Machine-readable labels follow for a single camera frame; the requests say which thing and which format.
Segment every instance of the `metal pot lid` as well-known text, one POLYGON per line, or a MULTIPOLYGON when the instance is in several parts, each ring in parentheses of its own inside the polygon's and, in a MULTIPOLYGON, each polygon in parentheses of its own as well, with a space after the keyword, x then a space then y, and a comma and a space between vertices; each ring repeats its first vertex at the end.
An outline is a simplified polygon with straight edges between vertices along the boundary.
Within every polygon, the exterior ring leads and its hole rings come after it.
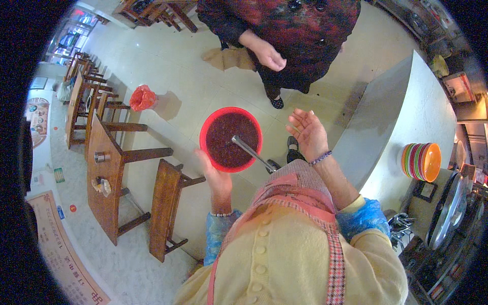
POLYGON ((466 196, 466 179, 459 172, 455 173, 451 185, 446 185, 447 197, 441 215, 429 240, 429 247, 435 250, 442 244, 451 227, 457 227, 466 209, 462 208, 463 197, 466 196))

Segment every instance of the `yellow cardigan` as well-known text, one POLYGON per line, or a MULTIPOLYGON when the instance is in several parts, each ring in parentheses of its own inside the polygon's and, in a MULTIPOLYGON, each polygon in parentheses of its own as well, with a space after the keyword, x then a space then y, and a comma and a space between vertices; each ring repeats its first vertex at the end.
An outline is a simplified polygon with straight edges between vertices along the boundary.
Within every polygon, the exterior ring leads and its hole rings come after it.
MULTIPOLYGON (((341 212, 365 204, 362 196, 341 212)), ((345 304, 403 304, 407 276, 388 237, 377 229, 340 236, 346 263, 345 304)), ((206 304, 212 265, 198 270, 174 304, 206 304)), ((221 254, 215 305, 325 303, 329 274, 327 235, 291 208, 269 206, 248 221, 221 254)))

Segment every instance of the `woman's hand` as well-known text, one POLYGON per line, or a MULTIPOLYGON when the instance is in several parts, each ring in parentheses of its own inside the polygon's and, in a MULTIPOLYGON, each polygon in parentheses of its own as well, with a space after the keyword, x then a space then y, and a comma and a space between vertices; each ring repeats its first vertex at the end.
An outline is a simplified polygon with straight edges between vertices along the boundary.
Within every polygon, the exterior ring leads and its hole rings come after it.
POLYGON ((270 43, 256 36, 251 30, 245 31, 239 37, 239 42, 253 51, 263 66, 276 72, 286 67, 286 60, 281 57, 280 53, 270 43))
POLYGON ((212 193, 212 213, 226 214, 232 212, 230 206, 230 195, 232 193, 230 174, 215 169, 204 151, 195 149, 195 154, 200 160, 203 174, 210 186, 212 193))
POLYGON ((297 139, 300 151, 308 162, 329 151, 327 133, 313 111, 305 112, 295 108, 288 121, 296 129, 287 125, 286 130, 297 139))

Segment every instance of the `white counter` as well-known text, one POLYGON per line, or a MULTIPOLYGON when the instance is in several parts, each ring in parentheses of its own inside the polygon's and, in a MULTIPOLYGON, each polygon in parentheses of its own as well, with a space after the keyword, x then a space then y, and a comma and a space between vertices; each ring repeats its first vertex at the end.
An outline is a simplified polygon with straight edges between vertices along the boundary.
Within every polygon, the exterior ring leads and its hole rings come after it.
POLYGON ((334 147, 347 179, 382 210, 399 210, 412 178, 397 162, 409 143, 437 143, 447 168, 456 116, 437 78, 413 51, 366 88, 349 125, 334 147))

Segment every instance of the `blue sticker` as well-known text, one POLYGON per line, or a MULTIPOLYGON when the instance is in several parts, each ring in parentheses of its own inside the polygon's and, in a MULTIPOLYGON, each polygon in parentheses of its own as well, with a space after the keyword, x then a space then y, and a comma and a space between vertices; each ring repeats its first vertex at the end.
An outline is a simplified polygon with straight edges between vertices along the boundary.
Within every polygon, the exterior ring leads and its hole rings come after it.
POLYGON ((58 205, 58 214, 60 215, 60 219, 64 219, 64 213, 62 212, 60 205, 58 205))

